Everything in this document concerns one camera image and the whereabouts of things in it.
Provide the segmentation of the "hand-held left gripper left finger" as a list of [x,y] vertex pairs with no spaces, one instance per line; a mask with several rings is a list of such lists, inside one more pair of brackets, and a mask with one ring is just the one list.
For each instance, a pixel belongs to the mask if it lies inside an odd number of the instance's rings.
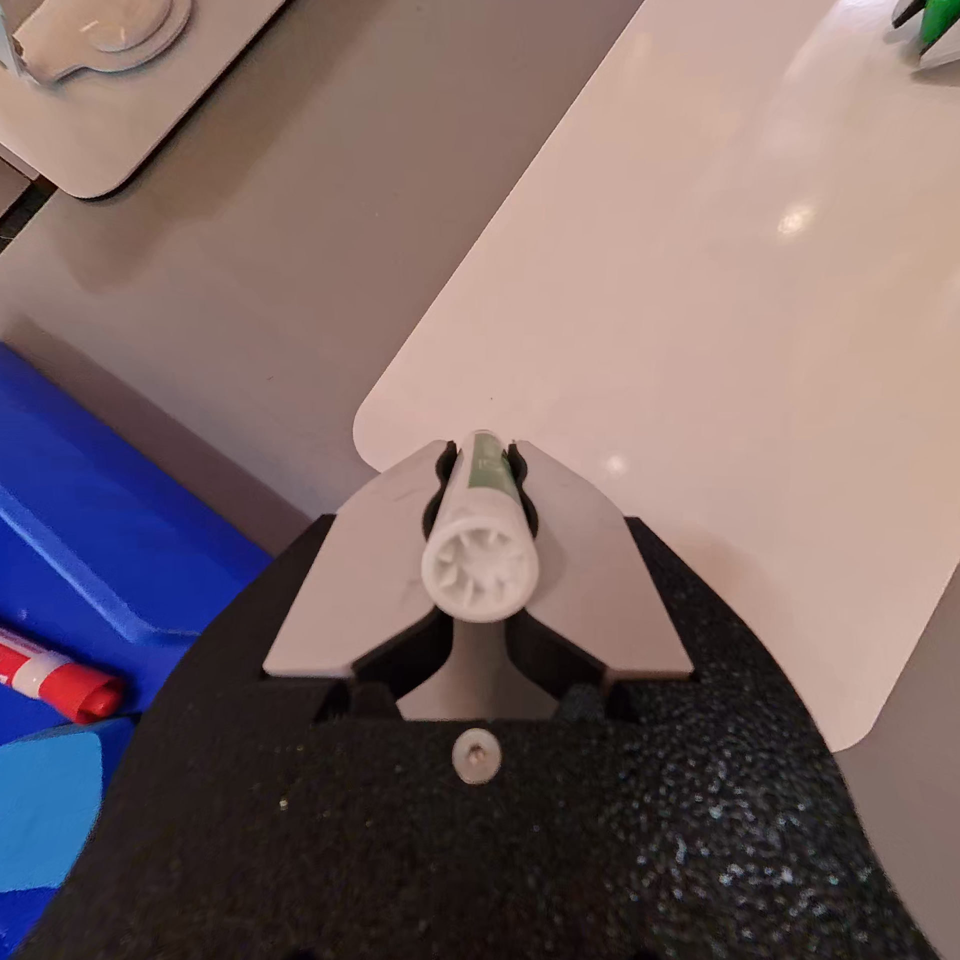
[[447,662],[453,620],[424,587],[424,516],[456,460],[433,440],[336,513],[266,655],[270,678],[384,685],[398,700]]

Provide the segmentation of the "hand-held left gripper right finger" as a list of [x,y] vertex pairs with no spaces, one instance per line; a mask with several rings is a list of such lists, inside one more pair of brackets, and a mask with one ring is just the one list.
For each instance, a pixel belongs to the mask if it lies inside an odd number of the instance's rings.
[[555,700],[576,686],[690,681],[690,655],[618,506],[528,440],[508,459],[535,514],[540,570],[506,622],[511,664]]

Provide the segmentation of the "green marker cap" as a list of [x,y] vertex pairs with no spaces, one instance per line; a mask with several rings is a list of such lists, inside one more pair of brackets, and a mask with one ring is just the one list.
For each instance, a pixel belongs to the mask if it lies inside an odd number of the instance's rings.
[[939,42],[959,20],[959,1],[925,1],[919,28],[921,52]]

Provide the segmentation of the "blue plastic bin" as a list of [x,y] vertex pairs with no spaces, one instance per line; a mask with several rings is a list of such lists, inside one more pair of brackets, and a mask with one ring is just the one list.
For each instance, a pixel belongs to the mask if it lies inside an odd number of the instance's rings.
[[[267,552],[2,345],[2,627],[122,678],[136,724]],[[2,686],[2,746],[79,725]],[[2,893],[10,958],[59,888]]]

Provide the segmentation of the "red marker cap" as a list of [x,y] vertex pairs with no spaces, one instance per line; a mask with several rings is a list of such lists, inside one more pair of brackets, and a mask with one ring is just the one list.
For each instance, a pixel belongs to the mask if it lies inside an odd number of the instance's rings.
[[117,713],[126,695],[126,681],[85,665],[74,664],[69,671],[71,718],[89,725]]

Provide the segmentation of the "white whiteboard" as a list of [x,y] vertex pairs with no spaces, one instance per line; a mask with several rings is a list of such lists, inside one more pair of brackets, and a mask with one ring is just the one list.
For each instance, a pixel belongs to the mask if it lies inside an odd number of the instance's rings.
[[866,737],[958,565],[958,65],[895,2],[644,2],[359,407],[526,440]]

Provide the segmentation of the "red dry-erase marker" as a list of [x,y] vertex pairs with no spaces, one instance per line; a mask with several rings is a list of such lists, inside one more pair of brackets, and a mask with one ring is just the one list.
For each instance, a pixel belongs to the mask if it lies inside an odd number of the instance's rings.
[[32,699],[42,700],[42,686],[73,660],[21,634],[1,627],[1,685]]

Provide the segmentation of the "blue foam eraser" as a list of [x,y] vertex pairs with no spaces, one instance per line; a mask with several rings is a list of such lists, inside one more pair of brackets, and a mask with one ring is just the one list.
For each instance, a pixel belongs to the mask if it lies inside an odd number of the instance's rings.
[[129,717],[53,726],[1,748],[1,892],[60,887],[136,731]]

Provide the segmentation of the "wooden sign stand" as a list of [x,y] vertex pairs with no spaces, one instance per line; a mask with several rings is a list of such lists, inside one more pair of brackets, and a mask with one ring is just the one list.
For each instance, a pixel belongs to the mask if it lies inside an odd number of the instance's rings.
[[191,2],[180,34],[152,61],[83,69],[49,87],[2,69],[2,155],[69,196],[107,196],[138,171],[286,5]]

